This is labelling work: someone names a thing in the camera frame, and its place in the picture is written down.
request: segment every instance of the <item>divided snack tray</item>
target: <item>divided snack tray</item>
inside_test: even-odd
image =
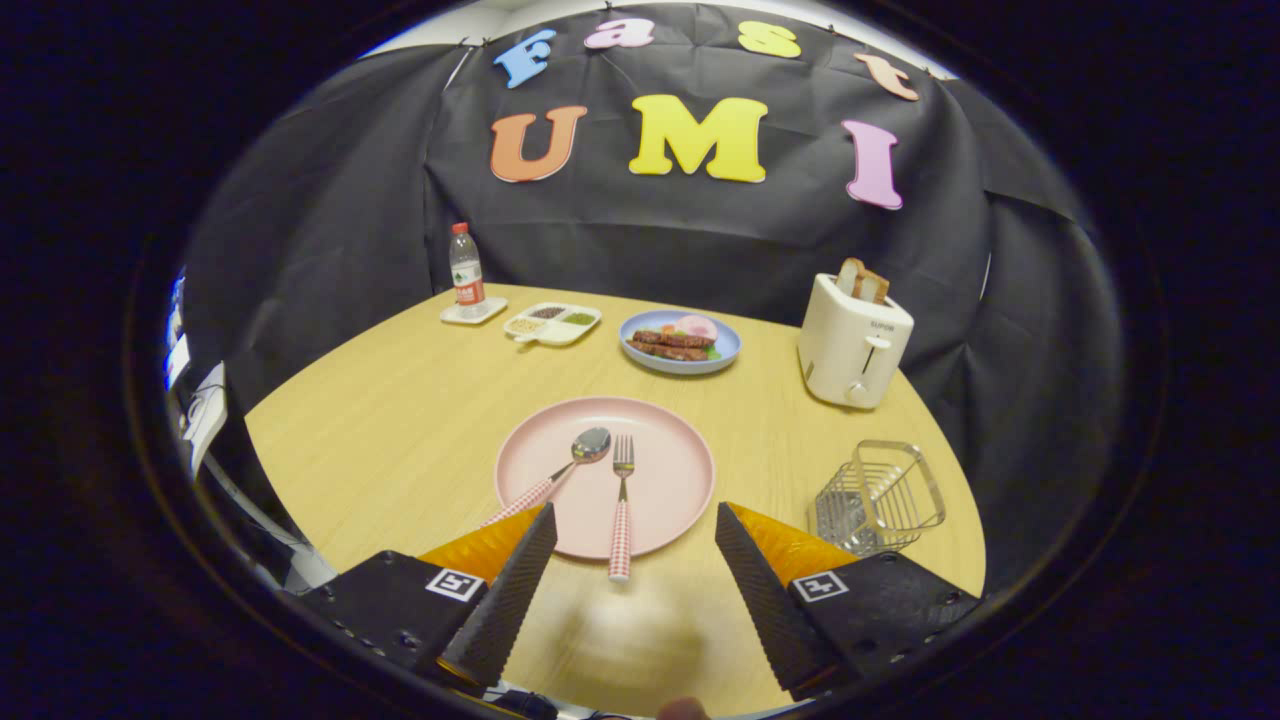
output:
[[[538,318],[535,316],[539,311],[544,311],[550,307],[559,307],[561,311],[552,318]],[[586,325],[579,325],[573,323],[566,323],[564,318],[573,314],[584,314],[591,316],[591,323]],[[539,302],[538,305],[531,305],[521,311],[518,315],[507,320],[502,329],[511,337],[521,336],[527,332],[535,332],[534,329],[522,329],[530,323],[536,323],[538,331],[541,332],[538,336],[538,342],[543,345],[571,345],[577,341],[577,338],[586,334],[586,331],[594,328],[600,323],[600,311],[595,307],[586,307],[585,305],[572,305],[568,302]]]

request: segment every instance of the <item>red checkered handle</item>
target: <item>red checkered handle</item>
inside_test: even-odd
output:
[[[613,511],[613,547],[609,550],[609,579],[625,583],[631,579],[631,503],[618,501]]]
[[[507,507],[503,507],[502,512],[498,512],[493,518],[489,518],[488,520],[484,521],[484,525],[480,527],[483,528],[485,525],[492,525],[498,520],[506,520],[507,518],[511,518],[517,512],[524,512],[525,510],[529,510],[530,507],[538,505],[539,502],[545,500],[548,495],[550,495],[552,488],[556,486],[556,480],[561,479],[561,475],[568,471],[568,469],[572,466],[573,464],[570,462],[568,465],[561,468],[559,471],[556,473],[554,475],[529,488],[527,491],[525,491],[525,495],[517,497],[515,502],[512,502]]]

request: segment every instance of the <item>wooden table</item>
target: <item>wooden table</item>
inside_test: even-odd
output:
[[[694,694],[713,715],[788,705],[713,536],[732,501],[799,528],[805,510],[864,438],[923,451],[947,519],[905,555],[980,596],[978,509],[947,441],[896,374],[883,404],[859,411],[812,397],[788,325],[716,316],[742,337],[727,370],[680,378],[623,355],[618,325],[652,302],[488,286],[511,305],[483,325],[451,325],[443,293],[370,328],[276,388],[247,418],[262,466],[289,514],[338,571],[380,550],[420,555],[499,510],[498,448],[521,420],[582,396],[643,398],[701,432],[717,466],[712,505],[684,537],[637,557],[626,585],[603,562],[552,559],[503,678],[557,700],[654,715]],[[541,301],[599,307],[577,343],[521,346],[502,324]]]

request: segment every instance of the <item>foam letter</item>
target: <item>foam letter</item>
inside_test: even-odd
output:
[[[863,55],[861,53],[854,53],[854,58],[867,63],[867,68],[872,72],[872,79],[878,82],[884,90],[913,102],[920,99],[919,92],[902,85],[904,79],[910,79],[908,74],[888,64],[888,60],[884,58]]]
[[[796,33],[782,26],[746,20],[737,24],[737,31],[742,33],[737,36],[737,41],[751,53],[777,55],[778,58],[800,56],[800,46],[792,42]]]
[[[888,210],[901,208],[902,196],[893,191],[893,164],[888,156],[888,149],[897,145],[897,137],[887,129],[858,120],[845,120],[840,124],[854,136],[854,154],[858,163],[854,182],[845,186],[845,191],[854,200]]]
[[[764,102],[745,97],[726,97],[699,123],[675,95],[643,95],[631,101],[640,110],[640,150],[627,165],[637,176],[664,176],[671,172],[666,145],[686,174],[698,172],[703,159],[716,146],[716,158],[707,174],[718,179],[760,182],[764,168],[756,156],[760,118],[769,109]]]
[[[507,90],[547,69],[547,63],[539,63],[538,60],[545,59],[552,54],[552,46],[544,41],[553,37],[556,37],[554,29],[540,29],[517,42],[511,50],[494,58],[493,64],[500,64],[507,69],[507,74],[511,76],[511,79],[507,81]]]
[[[595,29],[599,32],[588,37],[582,45],[603,50],[614,45],[643,47],[653,42],[653,20],[644,18],[611,20]]]
[[[493,174],[507,182],[529,182],[554,176],[568,161],[568,154],[573,150],[573,131],[577,128],[577,119],[585,114],[586,108],[581,105],[568,105],[548,111],[547,119],[552,122],[552,141],[547,154],[538,160],[525,160],[522,151],[525,128],[536,119],[532,113],[511,115],[495,122],[493,124],[493,155],[489,158],[489,168]]]

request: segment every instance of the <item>pink plate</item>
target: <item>pink plate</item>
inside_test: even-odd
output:
[[[612,442],[620,434],[635,438],[635,473],[627,478],[631,553],[658,550],[691,528],[716,487],[712,451],[675,413],[628,397],[568,400],[535,413],[512,430],[493,471],[503,507],[568,462],[573,438],[596,425],[609,430]],[[556,551],[608,560],[618,500],[613,446],[556,484],[549,498],[556,503]]]

